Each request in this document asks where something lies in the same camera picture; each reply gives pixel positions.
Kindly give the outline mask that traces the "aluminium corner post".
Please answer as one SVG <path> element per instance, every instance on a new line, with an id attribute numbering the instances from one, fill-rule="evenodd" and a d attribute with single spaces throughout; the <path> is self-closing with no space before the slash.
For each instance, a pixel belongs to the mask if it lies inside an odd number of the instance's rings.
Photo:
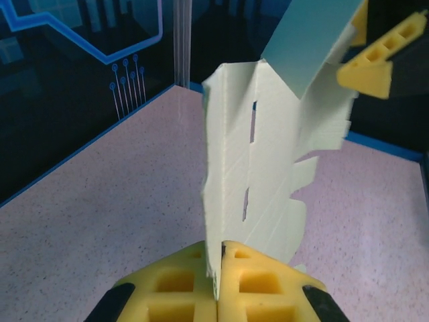
<path id="1" fill-rule="evenodd" d="M 192 0 L 174 0 L 174 81 L 190 88 Z"/>

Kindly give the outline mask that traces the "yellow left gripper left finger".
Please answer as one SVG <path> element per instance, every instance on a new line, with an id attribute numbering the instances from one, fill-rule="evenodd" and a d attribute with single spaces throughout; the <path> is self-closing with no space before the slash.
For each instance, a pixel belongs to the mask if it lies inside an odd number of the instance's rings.
<path id="1" fill-rule="evenodd" d="M 123 277 L 85 322 L 217 322 L 205 251 L 199 241 Z"/>

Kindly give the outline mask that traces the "light green paper box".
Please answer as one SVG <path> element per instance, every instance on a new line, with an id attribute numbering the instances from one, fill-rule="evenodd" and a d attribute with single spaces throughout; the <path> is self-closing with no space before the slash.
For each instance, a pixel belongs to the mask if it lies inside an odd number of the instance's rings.
<path id="1" fill-rule="evenodd" d="M 298 250 L 315 150 L 337 150 L 357 93 L 337 70 L 364 0 L 291 0 L 255 62 L 221 64 L 203 84 L 207 176 L 202 192 L 207 272 L 225 287 L 221 246 L 232 240 L 282 262 Z"/>

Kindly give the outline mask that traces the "blue table edge strip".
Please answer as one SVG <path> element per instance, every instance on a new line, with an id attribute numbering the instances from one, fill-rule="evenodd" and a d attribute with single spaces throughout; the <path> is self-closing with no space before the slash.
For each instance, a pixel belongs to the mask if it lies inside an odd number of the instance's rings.
<path id="1" fill-rule="evenodd" d="M 397 156 L 409 161 L 420 163 L 424 159 L 423 152 L 413 151 L 375 138 L 370 138 L 353 131 L 349 131 L 345 139 L 350 142 L 385 152 L 386 154 Z"/>

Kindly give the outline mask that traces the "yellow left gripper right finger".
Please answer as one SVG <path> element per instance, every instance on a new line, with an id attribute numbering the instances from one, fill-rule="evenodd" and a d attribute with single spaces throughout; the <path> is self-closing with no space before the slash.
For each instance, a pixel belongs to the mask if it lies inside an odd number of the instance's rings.
<path id="1" fill-rule="evenodd" d="M 349 322 L 325 285 L 237 241 L 222 244 L 218 322 Z"/>

